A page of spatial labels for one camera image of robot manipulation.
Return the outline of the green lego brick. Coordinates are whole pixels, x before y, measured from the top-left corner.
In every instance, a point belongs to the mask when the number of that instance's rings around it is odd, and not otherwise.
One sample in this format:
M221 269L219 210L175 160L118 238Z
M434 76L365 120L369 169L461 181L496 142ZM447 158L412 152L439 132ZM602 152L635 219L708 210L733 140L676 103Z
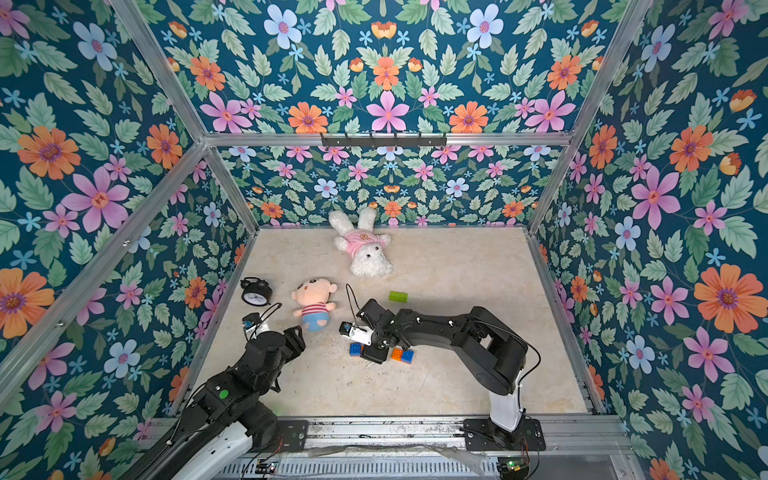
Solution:
M390 291L388 294L388 300L391 302L407 303L408 294L404 292Z

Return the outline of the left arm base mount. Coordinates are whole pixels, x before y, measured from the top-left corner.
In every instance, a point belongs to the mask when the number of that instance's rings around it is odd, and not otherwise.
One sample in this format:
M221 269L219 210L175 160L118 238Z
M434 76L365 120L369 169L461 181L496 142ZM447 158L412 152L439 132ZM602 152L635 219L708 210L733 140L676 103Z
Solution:
M251 453L296 453L304 450L309 422L302 419L278 417L256 434Z

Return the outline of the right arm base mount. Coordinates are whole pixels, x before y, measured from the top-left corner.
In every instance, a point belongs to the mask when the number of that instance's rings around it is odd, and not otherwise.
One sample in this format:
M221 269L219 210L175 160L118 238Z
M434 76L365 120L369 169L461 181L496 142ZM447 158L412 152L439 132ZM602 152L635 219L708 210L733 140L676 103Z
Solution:
M494 424L489 418L467 418L460 431L464 436L465 448L473 452L540 452L547 448L541 423L530 416L525 416L512 432Z

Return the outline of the blue lego brick square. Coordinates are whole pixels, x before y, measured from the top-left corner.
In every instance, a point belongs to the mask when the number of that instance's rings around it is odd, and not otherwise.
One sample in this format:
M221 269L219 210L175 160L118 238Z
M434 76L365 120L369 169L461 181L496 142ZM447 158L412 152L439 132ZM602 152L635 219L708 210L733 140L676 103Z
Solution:
M404 350L401 354L400 360L403 363L411 364L413 362L414 352L412 350Z

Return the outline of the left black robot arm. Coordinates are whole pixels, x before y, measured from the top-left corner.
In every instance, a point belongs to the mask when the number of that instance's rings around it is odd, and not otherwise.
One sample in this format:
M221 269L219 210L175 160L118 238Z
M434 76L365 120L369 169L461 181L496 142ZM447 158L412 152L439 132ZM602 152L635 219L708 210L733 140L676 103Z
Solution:
M299 326L249 340L235 365L209 378L175 425L122 477L212 479L246 453L279 445L277 416L261 397L279 390L282 368L305 348Z

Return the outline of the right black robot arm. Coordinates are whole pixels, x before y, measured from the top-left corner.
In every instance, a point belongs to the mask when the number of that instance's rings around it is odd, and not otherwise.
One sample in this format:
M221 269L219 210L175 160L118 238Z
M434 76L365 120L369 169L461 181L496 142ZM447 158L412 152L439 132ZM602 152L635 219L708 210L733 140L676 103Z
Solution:
M412 309L394 313L369 300L340 333L359 343L362 358L384 363L397 348L407 352L428 346L450 350L489 392L490 421L505 433L516 432L524 418L520 387L528 374L533 346L484 307L454 316L435 316Z

